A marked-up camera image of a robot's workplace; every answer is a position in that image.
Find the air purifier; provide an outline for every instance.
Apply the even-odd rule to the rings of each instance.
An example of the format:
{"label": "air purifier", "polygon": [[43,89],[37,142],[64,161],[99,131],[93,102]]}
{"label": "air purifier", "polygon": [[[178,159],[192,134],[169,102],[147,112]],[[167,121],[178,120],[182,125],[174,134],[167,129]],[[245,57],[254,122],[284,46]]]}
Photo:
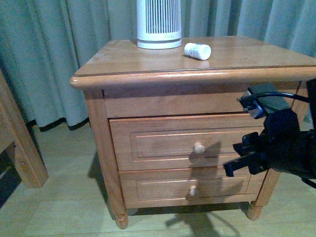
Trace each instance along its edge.
{"label": "air purifier", "polygon": [[140,48],[179,47],[180,0],[137,0],[137,39]]}

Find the wooden nightstand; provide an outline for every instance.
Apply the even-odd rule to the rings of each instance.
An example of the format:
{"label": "wooden nightstand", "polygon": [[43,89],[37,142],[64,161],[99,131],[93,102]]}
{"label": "wooden nightstand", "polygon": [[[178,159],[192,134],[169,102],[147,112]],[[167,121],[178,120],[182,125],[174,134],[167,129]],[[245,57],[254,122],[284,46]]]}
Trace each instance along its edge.
{"label": "wooden nightstand", "polygon": [[[185,56],[188,42],[210,45],[211,57]],[[304,95],[301,82],[315,77],[316,59],[246,37],[183,39],[165,50],[109,42],[71,85],[84,90],[118,227],[127,227],[127,208],[239,201],[251,201],[247,216],[257,219],[279,173],[225,176],[232,144],[263,128],[236,98],[264,82]],[[302,121],[308,105],[288,101]]]}

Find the gray curtain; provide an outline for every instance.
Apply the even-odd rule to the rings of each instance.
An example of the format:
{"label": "gray curtain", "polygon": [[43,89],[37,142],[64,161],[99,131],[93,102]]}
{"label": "gray curtain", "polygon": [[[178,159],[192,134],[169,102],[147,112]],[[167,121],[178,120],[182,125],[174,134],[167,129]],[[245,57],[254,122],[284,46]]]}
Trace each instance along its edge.
{"label": "gray curtain", "polygon": [[[184,37],[240,35],[316,56],[315,0],[181,0]],[[0,66],[26,121],[87,118],[74,72],[109,40],[136,38],[136,0],[3,0]]]}

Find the black robotic arm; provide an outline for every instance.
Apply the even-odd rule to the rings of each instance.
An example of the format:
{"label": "black robotic arm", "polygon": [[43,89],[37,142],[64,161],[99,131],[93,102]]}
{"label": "black robotic arm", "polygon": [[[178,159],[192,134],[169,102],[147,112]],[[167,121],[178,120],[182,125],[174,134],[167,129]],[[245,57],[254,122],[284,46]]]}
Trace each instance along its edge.
{"label": "black robotic arm", "polygon": [[267,169],[297,175],[303,182],[316,188],[310,179],[316,179],[315,130],[300,131],[297,115],[283,97],[310,104],[316,124],[316,79],[307,82],[308,98],[286,92],[278,92],[270,83],[252,86],[239,102],[254,119],[266,117],[264,130],[244,135],[242,142],[234,144],[239,158],[223,164],[226,175],[248,166],[251,174]]}

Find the wooden floor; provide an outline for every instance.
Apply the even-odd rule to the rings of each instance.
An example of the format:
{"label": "wooden floor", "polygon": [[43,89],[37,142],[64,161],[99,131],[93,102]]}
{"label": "wooden floor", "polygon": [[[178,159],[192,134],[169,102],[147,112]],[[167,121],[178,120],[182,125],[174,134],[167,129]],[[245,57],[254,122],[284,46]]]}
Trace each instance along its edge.
{"label": "wooden floor", "polygon": [[21,183],[0,209],[0,237],[314,237],[316,191],[282,174],[258,221],[248,203],[145,208],[119,230],[105,204],[106,191],[88,125],[69,131],[34,128],[49,179],[40,189]]}

